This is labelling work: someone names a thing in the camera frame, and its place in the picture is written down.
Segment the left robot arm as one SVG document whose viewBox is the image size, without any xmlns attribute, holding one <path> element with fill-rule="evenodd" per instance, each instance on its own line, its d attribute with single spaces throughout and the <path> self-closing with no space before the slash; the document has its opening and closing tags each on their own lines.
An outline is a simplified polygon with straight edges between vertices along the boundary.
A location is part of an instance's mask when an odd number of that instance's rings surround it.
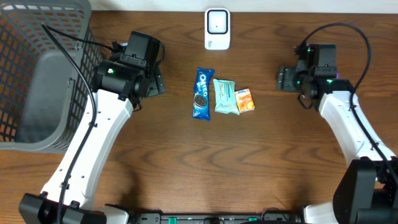
<svg viewBox="0 0 398 224">
<path fill-rule="evenodd" d="M 125 122 L 142 109 L 143 98 L 165 93 L 160 73 L 164 44 L 133 31 L 126 45 L 93 69 L 85 85 L 84 115 L 58 169 L 38 195 L 25 194 L 19 213 L 26 223 L 128 223 L 117 205 L 94 209 L 96 189 L 110 150 Z"/>
</svg>

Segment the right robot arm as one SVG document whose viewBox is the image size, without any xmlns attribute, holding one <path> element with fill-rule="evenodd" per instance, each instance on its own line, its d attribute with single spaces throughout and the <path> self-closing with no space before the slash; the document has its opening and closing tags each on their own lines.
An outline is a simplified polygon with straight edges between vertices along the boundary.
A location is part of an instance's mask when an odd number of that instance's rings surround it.
<svg viewBox="0 0 398 224">
<path fill-rule="evenodd" d="M 280 67 L 277 89 L 299 93 L 329 124 L 348 169 L 331 202 L 303 208 L 305 223 L 397 223 L 397 156 L 366 119 L 349 80 L 341 79 L 333 44 L 301 44 L 298 64 Z"/>
</svg>

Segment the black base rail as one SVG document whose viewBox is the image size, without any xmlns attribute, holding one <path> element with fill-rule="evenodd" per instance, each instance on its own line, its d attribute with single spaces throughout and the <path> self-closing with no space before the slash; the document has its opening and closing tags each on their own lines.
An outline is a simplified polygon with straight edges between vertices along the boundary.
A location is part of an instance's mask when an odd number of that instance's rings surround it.
<svg viewBox="0 0 398 224">
<path fill-rule="evenodd" d="M 108 223 L 131 224 L 240 224 L 240 223 L 303 223 L 300 215 L 277 208 L 261 214 L 166 214 L 162 212 L 136 213 L 106 204 L 102 209 Z"/>
</svg>

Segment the blue Oreo cookie pack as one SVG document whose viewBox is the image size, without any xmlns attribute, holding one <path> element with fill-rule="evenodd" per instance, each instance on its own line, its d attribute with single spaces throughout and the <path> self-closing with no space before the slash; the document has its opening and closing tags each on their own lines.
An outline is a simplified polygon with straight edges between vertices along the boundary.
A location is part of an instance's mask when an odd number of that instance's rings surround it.
<svg viewBox="0 0 398 224">
<path fill-rule="evenodd" d="M 197 77 L 193 87 L 193 113 L 192 117 L 209 121 L 209 92 L 210 81 L 215 71 L 213 69 L 197 68 Z"/>
</svg>

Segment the teal wet wipes pack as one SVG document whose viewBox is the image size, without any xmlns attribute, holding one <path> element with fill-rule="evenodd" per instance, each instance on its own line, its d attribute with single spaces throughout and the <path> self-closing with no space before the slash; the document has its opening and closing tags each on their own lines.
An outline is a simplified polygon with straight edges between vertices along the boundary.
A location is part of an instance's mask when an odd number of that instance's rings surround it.
<svg viewBox="0 0 398 224">
<path fill-rule="evenodd" d="M 230 80 L 213 80 L 215 88 L 215 111 L 224 114 L 240 115 L 235 97 L 235 82 Z"/>
</svg>

